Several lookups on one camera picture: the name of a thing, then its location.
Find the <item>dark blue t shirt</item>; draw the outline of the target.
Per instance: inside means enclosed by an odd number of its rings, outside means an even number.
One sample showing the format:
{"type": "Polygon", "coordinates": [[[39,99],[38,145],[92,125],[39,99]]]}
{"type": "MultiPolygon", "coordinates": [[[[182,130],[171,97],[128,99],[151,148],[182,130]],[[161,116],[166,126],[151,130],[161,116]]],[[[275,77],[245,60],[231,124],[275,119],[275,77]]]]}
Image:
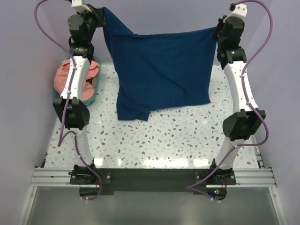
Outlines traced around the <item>dark blue t shirt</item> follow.
{"type": "Polygon", "coordinates": [[[119,79],[119,120],[147,121],[152,111],[210,103],[214,28],[138,35],[104,12],[105,43],[119,79]]]}

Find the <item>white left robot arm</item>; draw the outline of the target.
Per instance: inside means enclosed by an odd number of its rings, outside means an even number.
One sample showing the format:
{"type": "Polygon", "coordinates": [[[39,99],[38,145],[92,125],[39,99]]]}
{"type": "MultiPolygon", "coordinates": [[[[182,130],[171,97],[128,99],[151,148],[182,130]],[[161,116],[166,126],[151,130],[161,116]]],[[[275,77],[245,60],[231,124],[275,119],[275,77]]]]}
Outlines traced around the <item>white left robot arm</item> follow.
{"type": "Polygon", "coordinates": [[[66,84],[59,98],[53,100],[53,106],[61,122],[59,144],[72,133],[75,139],[75,165],[93,164],[89,148],[87,125],[90,112],[82,101],[83,86],[94,56],[92,38],[96,28],[105,26],[104,8],[95,8],[88,4],[83,12],[77,12],[68,19],[70,68],[66,84]]]}

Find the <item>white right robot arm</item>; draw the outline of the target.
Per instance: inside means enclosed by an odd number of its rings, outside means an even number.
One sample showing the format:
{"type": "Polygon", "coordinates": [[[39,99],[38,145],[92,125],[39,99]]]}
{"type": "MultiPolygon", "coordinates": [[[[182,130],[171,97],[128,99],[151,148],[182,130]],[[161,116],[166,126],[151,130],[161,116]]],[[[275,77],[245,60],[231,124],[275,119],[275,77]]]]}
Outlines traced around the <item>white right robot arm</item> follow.
{"type": "Polygon", "coordinates": [[[217,43],[217,59],[228,80],[233,105],[233,113],[222,124],[225,139],[212,163],[219,170],[233,168],[238,151],[247,145],[246,141],[266,117],[253,98],[247,73],[243,70],[247,62],[246,53],[240,46],[244,27],[241,18],[224,15],[211,35],[217,43]]]}

